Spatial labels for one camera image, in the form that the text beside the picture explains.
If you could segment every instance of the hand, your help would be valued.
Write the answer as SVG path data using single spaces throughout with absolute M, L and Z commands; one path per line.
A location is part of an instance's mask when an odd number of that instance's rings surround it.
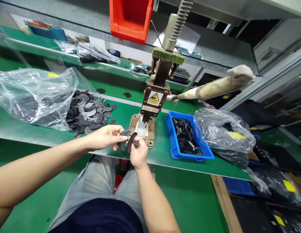
M 120 125 L 106 125 L 99 130 L 80 138 L 84 140 L 84 144 L 89 151 L 95 151 L 104 149 L 110 145 L 113 146 L 113 150 L 117 150 L 117 143 L 126 141 L 126 136 L 120 136 L 120 133 L 124 131 Z
M 135 169 L 140 169 L 147 166 L 146 157 L 148 154 L 148 146 L 144 139 L 140 136 L 134 138 L 138 142 L 138 148 L 135 149 L 134 145 L 131 146 L 130 161 Z

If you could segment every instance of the left hand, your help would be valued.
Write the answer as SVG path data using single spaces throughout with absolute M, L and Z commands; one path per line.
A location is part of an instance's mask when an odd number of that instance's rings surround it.
M 95 151 L 104 149 L 110 145 L 113 146 L 113 150 L 117 150 L 117 143 L 127 140 L 126 136 L 120 136 L 120 133 L 124 131 L 120 125 L 106 125 L 99 130 L 82 137 L 85 146 L 89 151 Z

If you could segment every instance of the gray trousers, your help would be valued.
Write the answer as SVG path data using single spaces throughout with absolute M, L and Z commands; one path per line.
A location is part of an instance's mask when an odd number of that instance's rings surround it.
M 144 219 L 141 197 L 135 169 L 130 169 L 113 194 L 116 180 L 115 166 L 117 158 L 92 155 L 85 169 L 70 186 L 59 208 L 58 214 L 51 222 L 52 230 L 64 222 L 77 208 L 96 198 L 111 198 L 127 203 L 141 221 L 144 232 L 148 232 Z

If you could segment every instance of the dark shirt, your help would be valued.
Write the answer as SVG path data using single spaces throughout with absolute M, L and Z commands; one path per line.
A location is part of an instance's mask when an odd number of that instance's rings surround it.
M 64 222 L 50 232 L 143 232 L 140 220 L 125 202 L 97 198 L 80 206 Z

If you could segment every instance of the right hand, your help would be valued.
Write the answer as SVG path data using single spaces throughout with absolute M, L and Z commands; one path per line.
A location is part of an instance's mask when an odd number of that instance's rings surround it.
M 141 169 L 148 166 L 146 162 L 148 146 L 140 136 L 135 137 L 134 141 L 138 142 L 138 148 L 136 149 L 133 144 L 131 145 L 130 161 L 135 169 Z

